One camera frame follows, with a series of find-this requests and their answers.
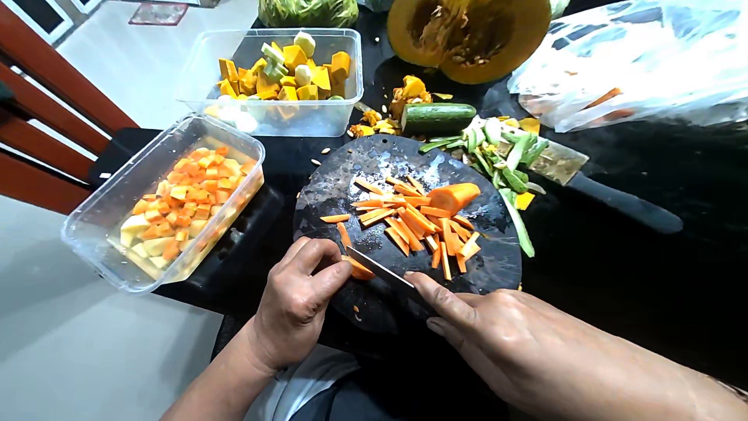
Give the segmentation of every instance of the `knife handle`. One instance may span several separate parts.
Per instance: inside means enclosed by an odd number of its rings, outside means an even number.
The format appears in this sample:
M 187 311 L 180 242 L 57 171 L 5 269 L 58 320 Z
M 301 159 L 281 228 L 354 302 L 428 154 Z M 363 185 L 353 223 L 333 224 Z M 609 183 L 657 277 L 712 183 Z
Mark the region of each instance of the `knife handle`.
M 683 221 L 672 212 L 634 195 L 600 184 L 581 171 L 577 172 L 566 186 L 593 197 L 662 234 L 675 234 L 683 229 Z

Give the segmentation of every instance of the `black cutting board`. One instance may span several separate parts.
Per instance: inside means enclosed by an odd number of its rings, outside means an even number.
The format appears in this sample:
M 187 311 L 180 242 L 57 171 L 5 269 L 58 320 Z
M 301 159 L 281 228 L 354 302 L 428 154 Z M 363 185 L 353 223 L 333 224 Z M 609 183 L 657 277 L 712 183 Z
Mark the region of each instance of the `black cutting board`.
M 329 238 L 342 251 L 337 227 L 321 221 L 320 217 L 362 213 L 351 206 L 352 202 L 367 198 L 365 190 L 353 183 L 356 177 L 365 177 L 386 191 L 392 191 L 384 181 L 387 176 L 406 180 L 406 174 L 423 184 L 426 191 L 446 184 L 475 183 L 481 194 L 460 214 L 482 234 L 477 240 L 481 250 L 467 262 L 467 273 L 460 274 L 456 261 L 450 258 L 452 281 L 444 279 L 441 266 L 431 268 L 428 247 L 405 256 L 384 233 L 384 221 L 366 228 L 352 216 L 346 222 L 346 229 L 356 249 L 399 275 L 407 270 L 424 272 L 453 292 L 487 294 L 499 288 L 516 289 L 522 273 L 520 249 L 515 227 L 498 192 L 481 174 L 438 149 L 421 154 L 418 149 L 422 145 L 399 136 L 374 135 L 356 139 L 332 152 L 301 190 L 293 218 L 294 239 L 302 235 Z M 370 332 L 398 333 L 403 323 L 426 318 L 419 306 L 394 294 L 379 278 L 367 282 L 349 279 L 331 305 Z

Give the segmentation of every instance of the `clear plastic container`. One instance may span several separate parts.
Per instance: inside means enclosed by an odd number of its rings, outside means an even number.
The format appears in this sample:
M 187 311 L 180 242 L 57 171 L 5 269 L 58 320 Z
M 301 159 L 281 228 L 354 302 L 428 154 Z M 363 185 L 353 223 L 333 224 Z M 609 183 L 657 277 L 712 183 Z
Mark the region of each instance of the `clear plastic container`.
M 120 227 L 143 194 L 154 193 L 177 161 L 197 148 L 229 148 L 227 158 L 257 161 L 189 245 L 159 269 L 120 244 Z M 214 118 L 190 114 L 164 130 L 93 192 L 65 220 L 61 236 L 84 261 L 121 291 L 146 294 L 159 285 L 187 279 L 264 183 L 265 148 L 256 139 Z
M 293 44 L 303 30 L 310 34 L 316 48 L 312 58 L 318 65 L 329 63 L 339 51 L 351 56 L 351 69 L 346 80 L 345 100 L 232 100 L 258 122 L 251 132 L 255 136 L 337 137 L 347 129 L 353 104 L 364 95 L 364 74 L 361 68 L 361 36 L 352 29 L 293 28 L 206 31 L 195 41 L 189 60 L 178 78 L 176 97 L 193 111 L 202 113 L 210 105 L 219 104 L 221 81 L 219 58 L 231 58 L 237 67 L 251 68 L 263 57 L 263 43 L 275 41 L 280 46 Z

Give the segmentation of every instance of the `white floor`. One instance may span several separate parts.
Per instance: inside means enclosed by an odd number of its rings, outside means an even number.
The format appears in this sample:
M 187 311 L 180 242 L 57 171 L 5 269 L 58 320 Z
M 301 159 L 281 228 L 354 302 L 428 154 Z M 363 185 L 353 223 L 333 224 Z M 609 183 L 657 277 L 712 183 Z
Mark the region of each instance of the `white floor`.
M 193 40 L 247 28 L 257 0 L 127 25 L 106 2 L 58 51 L 141 127 L 189 110 L 174 80 Z M 0 420 L 156 420 L 209 362 L 221 316 L 116 292 L 59 240 L 64 216 L 0 196 Z

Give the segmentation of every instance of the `white plastic bag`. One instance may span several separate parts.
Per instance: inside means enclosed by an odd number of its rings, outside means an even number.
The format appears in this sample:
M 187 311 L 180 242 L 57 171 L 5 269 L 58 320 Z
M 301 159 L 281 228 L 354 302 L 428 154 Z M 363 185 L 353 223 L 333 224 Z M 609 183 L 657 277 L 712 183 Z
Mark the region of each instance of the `white plastic bag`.
M 551 22 L 508 81 L 557 132 L 748 119 L 748 1 L 630 0 Z

